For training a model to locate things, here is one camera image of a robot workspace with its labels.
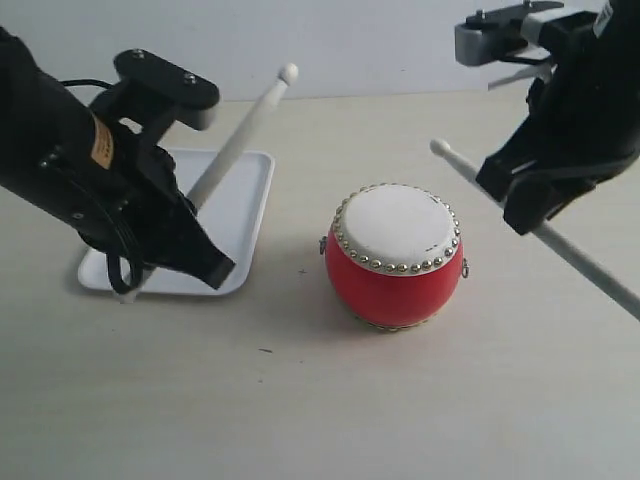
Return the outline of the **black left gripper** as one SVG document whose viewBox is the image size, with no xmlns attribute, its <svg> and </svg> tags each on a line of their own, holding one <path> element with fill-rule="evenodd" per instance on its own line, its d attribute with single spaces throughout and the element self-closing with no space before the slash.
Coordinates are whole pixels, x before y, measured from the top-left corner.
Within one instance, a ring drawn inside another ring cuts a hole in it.
<svg viewBox="0 0 640 480">
<path fill-rule="evenodd" d="M 222 286 L 235 261 L 199 223 L 159 144 L 179 118 L 175 102 L 44 99 L 36 106 L 42 175 L 66 194 L 57 211 L 88 245 Z"/>
</svg>

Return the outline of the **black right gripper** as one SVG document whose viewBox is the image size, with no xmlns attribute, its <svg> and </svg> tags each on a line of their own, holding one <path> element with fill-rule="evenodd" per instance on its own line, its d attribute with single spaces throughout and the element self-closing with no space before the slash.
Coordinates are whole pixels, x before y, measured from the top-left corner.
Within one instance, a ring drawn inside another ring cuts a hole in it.
<svg viewBox="0 0 640 480">
<path fill-rule="evenodd" d="M 486 157 L 476 182 L 526 235 L 639 158 L 639 4 L 530 14 L 527 40 L 555 71 L 530 114 Z"/>
</svg>

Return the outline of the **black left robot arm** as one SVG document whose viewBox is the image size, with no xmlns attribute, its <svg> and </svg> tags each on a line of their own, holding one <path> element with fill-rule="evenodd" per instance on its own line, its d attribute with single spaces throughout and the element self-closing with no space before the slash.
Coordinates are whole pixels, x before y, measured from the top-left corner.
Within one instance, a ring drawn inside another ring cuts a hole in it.
<svg viewBox="0 0 640 480">
<path fill-rule="evenodd" d="M 149 51 L 116 55 L 117 82 L 89 104 L 1 34 L 1 184 L 72 227 L 106 257 L 112 288 L 164 268 L 217 288 L 234 261 L 209 238 L 161 146 L 174 123 L 212 121 L 217 85 Z"/>
</svg>

